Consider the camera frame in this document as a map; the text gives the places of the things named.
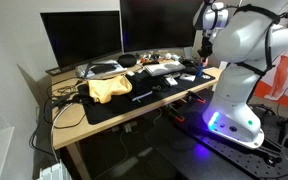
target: purple light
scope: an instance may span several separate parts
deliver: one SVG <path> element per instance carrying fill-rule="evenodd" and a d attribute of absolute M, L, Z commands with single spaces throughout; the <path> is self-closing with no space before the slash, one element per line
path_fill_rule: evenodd
<path fill-rule="evenodd" d="M 208 122 L 208 128 L 213 131 L 215 128 L 215 122 L 217 122 L 218 118 L 220 116 L 220 113 L 215 112 L 211 118 L 211 120 Z"/>
<path fill-rule="evenodd" d="M 210 150 L 208 150 L 206 147 L 204 147 L 201 144 L 197 144 L 194 147 L 194 154 L 198 160 L 205 160 L 205 161 L 207 161 L 211 155 Z"/>

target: wooden desk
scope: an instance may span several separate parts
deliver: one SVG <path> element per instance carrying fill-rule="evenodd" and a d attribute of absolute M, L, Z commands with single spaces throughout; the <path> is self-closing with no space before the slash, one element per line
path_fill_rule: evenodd
<path fill-rule="evenodd" d="M 217 68 L 211 68 L 211 69 L 204 70 L 204 72 L 209 75 L 214 76 L 215 79 L 207 83 L 204 83 L 202 85 L 190 88 L 189 89 L 190 91 L 198 92 L 202 89 L 213 86 L 214 84 L 218 82 L 218 79 L 222 70 L 219 70 Z M 67 72 L 58 76 L 54 76 L 52 78 L 52 82 L 53 83 L 59 82 L 60 80 L 68 79 L 70 77 L 74 77 L 74 71 L 70 71 L 70 72 Z M 63 86 L 74 85 L 76 82 L 77 82 L 77 79 L 71 79 L 63 83 L 54 85 L 53 89 L 58 89 Z M 130 111 L 128 113 L 113 117 L 111 119 L 108 119 L 102 123 L 98 123 L 95 125 L 90 125 L 87 119 L 84 118 L 78 126 L 67 128 L 67 129 L 54 129 L 53 147 L 56 150 L 62 147 L 66 147 L 82 179 L 83 180 L 91 179 L 88 173 L 88 170 L 83 162 L 82 155 L 78 149 L 79 147 L 78 142 L 80 140 L 86 137 L 92 136 L 101 131 L 104 131 L 106 129 L 109 129 L 111 127 L 114 127 L 116 125 L 119 125 L 123 122 L 126 122 L 140 115 L 143 115 L 161 106 L 164 106 L 166 104 L 179 100 L 185 97 L 185 95 L 186 95 L 186 92 L 182 91 L 175 95 L 169 96 L 161 101 L 157 101 L 155 103 L 152 103 L 147 106 Z M 79 104 L 74 104 L 61 115 L 58 121 L 56 121 L 56 126 L 65 127 L 65 126 L 76 124 L 77 122 L 80 121 L 80 119 L 83 117 L 84 114 L 85 112 L 84 112 L 83 106 Z"/>

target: black monitor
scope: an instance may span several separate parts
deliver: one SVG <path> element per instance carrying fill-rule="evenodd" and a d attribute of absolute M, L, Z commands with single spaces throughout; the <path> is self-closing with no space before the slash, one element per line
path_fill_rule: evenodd
<path fill-rule="evenodd" d="M 119 11 L 41 13 L 61 70 L 122 52 Z"/>
<path fill-rule="evenodd" d="M 193 46 L 202 0 L 120 0 L 123 51 Z"/>

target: keyboard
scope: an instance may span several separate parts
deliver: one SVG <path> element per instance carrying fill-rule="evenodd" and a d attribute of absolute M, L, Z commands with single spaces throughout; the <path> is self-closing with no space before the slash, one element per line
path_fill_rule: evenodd
<path fill-rule="evenodd" d="M 186 67 L 178 61 L 163 63 L 163 64 L 153 64 L 146 65 L 145 71 L 151 76 L 159 76 L 164 74 L 170 74 L 173 72 L 184 70 Z"/>

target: red object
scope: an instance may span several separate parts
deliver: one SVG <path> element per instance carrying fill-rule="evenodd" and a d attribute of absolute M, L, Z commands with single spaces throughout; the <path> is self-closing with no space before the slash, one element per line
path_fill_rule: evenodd
<path fill-rule="evenodd" d="M 197 99 L 198 102 L 205 104 L 206 100 L 205 99 Z"/>
<path fill-rule="evenodd" d="M 175 119 L 178 121 L 178 122 L 184 122 L 185 118 L 180 118 L 178 116 L 175 117 Z"/>

